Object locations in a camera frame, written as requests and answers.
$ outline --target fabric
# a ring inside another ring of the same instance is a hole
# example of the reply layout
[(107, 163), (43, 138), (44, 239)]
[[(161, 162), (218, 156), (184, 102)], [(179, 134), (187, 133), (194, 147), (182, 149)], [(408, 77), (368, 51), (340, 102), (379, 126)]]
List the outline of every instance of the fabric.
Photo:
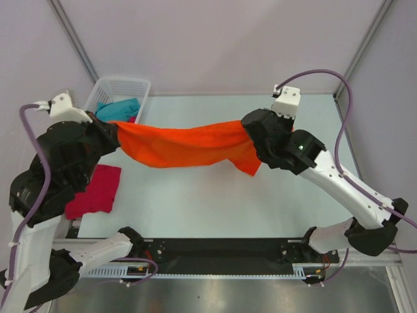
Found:
[(239, 170), (254, 176), (261, 165), (240, 121), (191, 129), (114, 123), (119, 126), (122, 150), (153, 168), (204, 166), (227, 159)]
[(136, 121), (136, 115), (129, 118), (128, 123), (135, 123)]
[(123, 121), (127, 122), (133, 116), (139, 113), (140, 104), (137, 98), (124, 101), (112, 102), (104, 104), (98, 103), (96, 116), (103, 122)]
[(76, 198), (65, 207), (65, 215), (74, 220), (85, 213), (99, 211), (110, 213), (113, 209), (122, 169), (108, 165), (97, 165), (93, 178), (85, 192), (78, 192)]

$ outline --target orange cloth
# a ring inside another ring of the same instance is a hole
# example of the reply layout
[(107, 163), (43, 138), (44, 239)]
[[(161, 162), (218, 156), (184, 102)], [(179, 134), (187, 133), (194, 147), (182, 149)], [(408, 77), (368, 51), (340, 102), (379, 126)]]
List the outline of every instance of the orange cloth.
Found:
[(227, 159), (239, 170), (254, 176), (261, 165), (240, 121), (190, 129), (112, 123), (119, 126), (117, 135), (122, 150), (153, 168), (211, 165)]

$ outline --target teal cloth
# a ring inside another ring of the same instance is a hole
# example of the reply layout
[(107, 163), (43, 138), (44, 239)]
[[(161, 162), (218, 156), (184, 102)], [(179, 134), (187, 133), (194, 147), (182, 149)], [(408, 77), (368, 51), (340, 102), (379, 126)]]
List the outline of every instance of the teal cloth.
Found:
[(137, 116), (141, 105), (137, 98), (104, 104), (98, 103), (96, 116), (103, 122), (127, 122), (132, 116)]

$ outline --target white plastic basket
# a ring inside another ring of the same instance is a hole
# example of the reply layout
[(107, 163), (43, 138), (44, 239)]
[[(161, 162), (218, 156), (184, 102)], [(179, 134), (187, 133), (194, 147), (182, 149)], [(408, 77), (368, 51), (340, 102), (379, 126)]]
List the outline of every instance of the white plastic basket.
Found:
[(95, 113), (99, 102), (107, 104), (137, 98), (141, 105), (135, 120), (135, 123), (138, 124), (150, 88), (151, 82), (149, 80), (124, 76), (106, 76), (100, 78), (94, 85), (84, 105), (84, 110)]

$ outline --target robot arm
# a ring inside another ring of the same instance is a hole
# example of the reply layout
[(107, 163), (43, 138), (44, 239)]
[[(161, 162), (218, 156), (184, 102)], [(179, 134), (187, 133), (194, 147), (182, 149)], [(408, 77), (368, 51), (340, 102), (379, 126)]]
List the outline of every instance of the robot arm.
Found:
[(345, 168), (340, 174), (334, 157), (320, 140), (305, 130), (292, 131), (300, 102), (299, 89), (284, 86), (274, 90), (273, 97), (276, 101), (271, 110), (258, 109), (242, 119), (258, 158), (270, 168), (289, 170), (311, 181), (353, 215), (337, 225), (310, 228), (304, 236), (305, 242), (320, 254), (352, 246), (364, 254), (379, 255), (392, 244), (399, 219), (369, 200), (344, 177), (349, 176), (385, 206), (401, 214), (408, 204), (401, 198), (391, 200), (379, 194)]
[[(23, 227), (10, 273), (1, 273), (0, 283), (7, 288), (8, 302), (15, 282), (30, 272), (30, 288), (25, 309), (56, 299), (69, 292), (83, 273), (117, 258), (123, 258), (143, 244), (143, 238), (131, 228), (123, 228), (104, 241), (81, 250), (52, 250), (55, 230), (65, 206), (75, 193), (85, 191), (101, 156), (118, 148), (117, 130), (102, 123), (91, 113), (73, 108), (68, 94), (49, 102), (38, 102), (54, 122), (38, 138), (51, 168), (51, 183), (35, 215)], [(36, 156), (29, 169), (13, 180), (9, 204), (14, 231), (32, 208), (44, 183), (44, 170)], [(22, 295), (15, 302), (22, 305)]]

